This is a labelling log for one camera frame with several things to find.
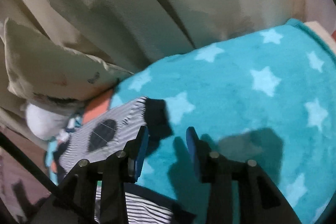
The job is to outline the striped pants with patches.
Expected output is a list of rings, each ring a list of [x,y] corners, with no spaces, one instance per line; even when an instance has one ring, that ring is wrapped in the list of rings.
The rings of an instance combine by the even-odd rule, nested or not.
[[[94,115],[90,121],[72,118],[60,133],[60,143],[53,153],[57,182],[61,182],[81,159],[96,162],[123,149],[126,142],[136,138],[141,126],[149,130],[147,155],[159,142],[171,136],[166,103],[138,97],[126,104]],[[136,184],[125,185],[129,223],[193,223],[195,215],[185,211],[169,197]]]

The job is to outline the teal star cartoon blanket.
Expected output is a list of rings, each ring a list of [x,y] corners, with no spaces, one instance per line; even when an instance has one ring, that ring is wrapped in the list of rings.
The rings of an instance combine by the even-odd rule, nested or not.
[[[166,57],[72,118],[90,121],[138,97],[165,101],[173,133],[146,156],[138,185],[179,202],[196,223],[206,220],[209,186],[195,177],[188,127],[228,159],[258,162],[302,223],[317,223],[333,204],[335,39],[318,22],[291,19]],[[55,183],[59,143],[46,159]]]

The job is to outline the white plush pillow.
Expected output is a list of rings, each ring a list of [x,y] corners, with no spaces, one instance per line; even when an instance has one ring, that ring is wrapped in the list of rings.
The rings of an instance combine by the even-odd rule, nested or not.
[[[28,103],[25,111],[26,122],[36,137],[50,140],[64,129],[76,110],[75,106],[39,106]]]

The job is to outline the beige pillow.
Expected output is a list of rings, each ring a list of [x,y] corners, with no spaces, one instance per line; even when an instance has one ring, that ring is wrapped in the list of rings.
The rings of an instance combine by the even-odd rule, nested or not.
[[[12,19],[5,21],[4,39],[8,90],[26,100],[86,101],[131,76],[101,58],[59,46]]]

